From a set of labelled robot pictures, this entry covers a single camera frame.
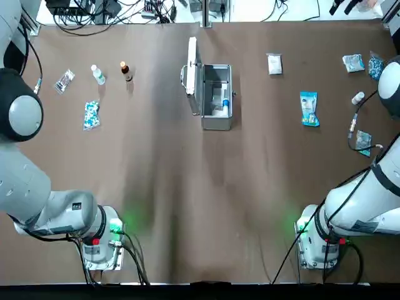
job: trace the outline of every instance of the plastic package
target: plastic package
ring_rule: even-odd
[[[317,107],[317,95],[317,92],[300,92],[300,103],[302,111],[301,122],[305,126],[319,126],[319,120],[315,115],[315,110]]]
[[[363,132],[361,130],[357,131],[357,142],[356,142],[356,149],[367,148],[371,146],[372,136],[369,133]],[[371,150],[362,150],[360,151],[361,154],[370,157]]]
[[[383,72],[384,60],[371,51],[371,58],[368,61],[368,73],[372,79],[379,80]]]
[[[267,53],[269,75],[282,74],[282,54]]]
[[[64,73],[64,75],[62,75],[62,77],[55,83],[54,88],[61,95],[69,86],[74,77],[75,74],[70,69],[68,69]]]
[[[365,70],[361,54],[345,55],[342,59],[348,73]]]
[[[91,101],[85,104],[85,118],[83,122],[83,130],[90,130],[100,125],[98,112],[99,112],[98,101]]]

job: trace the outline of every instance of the metal toolbox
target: metal toolbox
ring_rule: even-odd
[[[228,64],[202,64],[195,37],[189,39],[187,65],[181,69],[181,84],[186,90],[193,116],[201,116],[203,129],[230,130],[234,96],[232,67]],[[223,107],[224,100],[228,101],[227,111]]]

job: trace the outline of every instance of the white cylinder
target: white cylinder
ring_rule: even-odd
[[[106,83],[106,78],[104,77],[101,70],[95,64],[92,65],[91,69],[93,72],[93,77],[96,78],[96,81],[99,85],[102,86],[104,83]]]
[[[361,100],[363,100],[365,97],[365,94],[363,92],[358,92],[352,99],[351,102],[354,105],[357,105]]]

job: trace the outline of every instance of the white packet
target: white packet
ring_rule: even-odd
[[[268,73],[269,75],[282,74],[282,54],[267,53],[268,57]]]

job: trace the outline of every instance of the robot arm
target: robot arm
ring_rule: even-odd
[[[400,117],[400,56],[389,61],[378,94],[392,117]],[[302,268],[332,268],[341,237],[400,234],[400,137],[367,171],[333,189],[321,206],[307,206],[295,223]]]
[[[120,269],[122,221],[109,206],[97,204],[91,192],[52,191],[51,181],[22,154],[15,142],[32,139],[43,124],[38,96],[20,75],[4,68],[3,57],[21,18],[18,0],[0,1],[0,210],[20,234],[71,234],[83,242],[89,269]]]

